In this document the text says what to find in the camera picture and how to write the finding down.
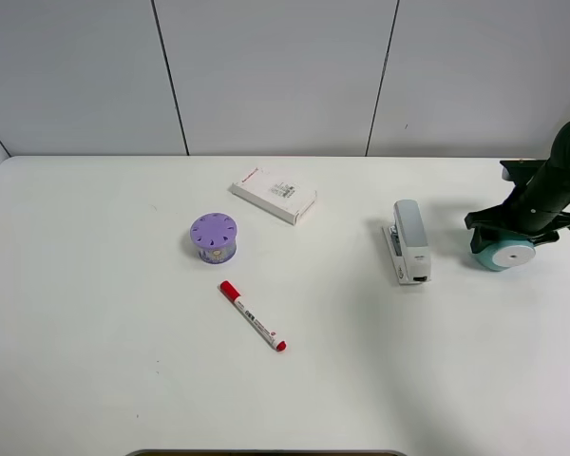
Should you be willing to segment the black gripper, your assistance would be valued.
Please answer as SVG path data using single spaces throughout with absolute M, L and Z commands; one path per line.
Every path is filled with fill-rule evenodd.
M 480 254 L 497 242 L 497 232 L 517 236 L 535 236 L 535 247 L 555 243 L 557 231 L 570 229 L 570 173 L 553 166 L 550 161 L 504 160 L 503 179 L 514 188 L 503 203 L 471 212 L 465 217 L 465 226 L 473 229 L 470 249 Z

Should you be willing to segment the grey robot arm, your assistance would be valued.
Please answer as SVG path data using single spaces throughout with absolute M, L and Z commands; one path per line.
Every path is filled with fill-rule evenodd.
M 504 160 L 502 179 L 513 183 L 503 203 L 465 216 L 470 250 L 481 254 L 509 240 L 536 247 L 570 230 L 570 121 L 558 132 L 546 160 Z

